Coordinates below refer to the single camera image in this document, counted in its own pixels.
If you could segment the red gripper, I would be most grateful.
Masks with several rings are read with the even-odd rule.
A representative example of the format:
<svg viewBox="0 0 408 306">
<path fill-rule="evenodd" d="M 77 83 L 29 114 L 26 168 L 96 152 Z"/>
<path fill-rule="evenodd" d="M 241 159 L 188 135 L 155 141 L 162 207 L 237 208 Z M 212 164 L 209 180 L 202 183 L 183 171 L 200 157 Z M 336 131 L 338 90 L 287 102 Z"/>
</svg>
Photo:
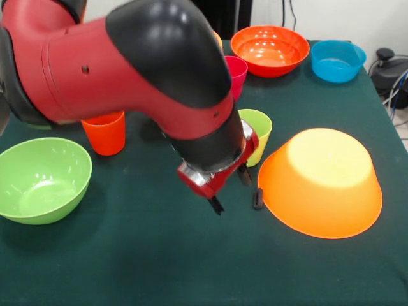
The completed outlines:
<svg viewBox="0 0 408 306">
<path fill-rule="evenodd" d="M 194 169 L 190 164 L 183 161 L 177 169 L 178 176 L 185 185 L 195 194 L 209 198 L 208 202 L 217 215 L 221 215 L 224 208 L 217 199 L 216 194 L 224 187 L 228 178 L 236 170 L 243 185 L 250 186 L 252 184 L 251 174 L 246 162 L 258 148 L 259 140 L 254 129 L 245 120 L 241 119 L 240 121 L 244 133 L 242 148 L 239 150 L 240 155 L 232 163 L 215 172 L 205 172 Z"/>
</svg>

